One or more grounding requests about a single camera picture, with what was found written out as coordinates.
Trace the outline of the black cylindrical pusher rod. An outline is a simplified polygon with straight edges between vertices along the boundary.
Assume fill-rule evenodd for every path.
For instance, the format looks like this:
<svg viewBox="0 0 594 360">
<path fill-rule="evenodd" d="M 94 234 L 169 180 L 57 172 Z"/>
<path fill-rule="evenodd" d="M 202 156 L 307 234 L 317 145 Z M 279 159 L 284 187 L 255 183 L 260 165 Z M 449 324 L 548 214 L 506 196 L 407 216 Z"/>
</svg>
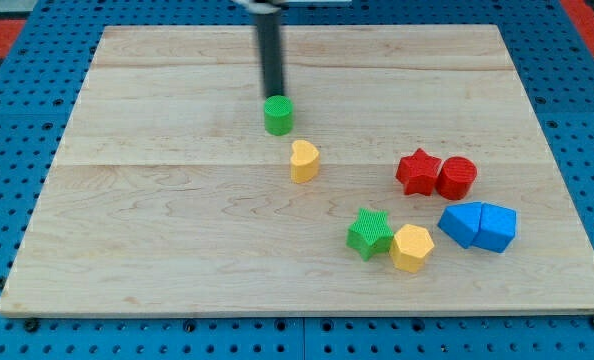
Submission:
<svg viewBox="0 0 594 360">
<path fill-rule="evenodd" d="M 278 6 L 255 3 L 254 21 L 265 97 L 285 93 L 280 19 Z"/>
</svg>

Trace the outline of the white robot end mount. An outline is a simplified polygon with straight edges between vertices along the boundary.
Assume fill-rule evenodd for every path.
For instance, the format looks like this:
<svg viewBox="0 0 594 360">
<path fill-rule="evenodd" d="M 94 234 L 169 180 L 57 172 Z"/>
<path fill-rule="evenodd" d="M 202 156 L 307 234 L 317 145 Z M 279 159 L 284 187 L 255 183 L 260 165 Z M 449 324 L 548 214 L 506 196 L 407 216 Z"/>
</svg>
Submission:
<svg viewBox="0 0 594 360">
<path fill-rule="evenodd" d="M 352 0 L 232 0 L 247 11 L 278 11 L 286 7 L 348 7 Z"/>
</svg>

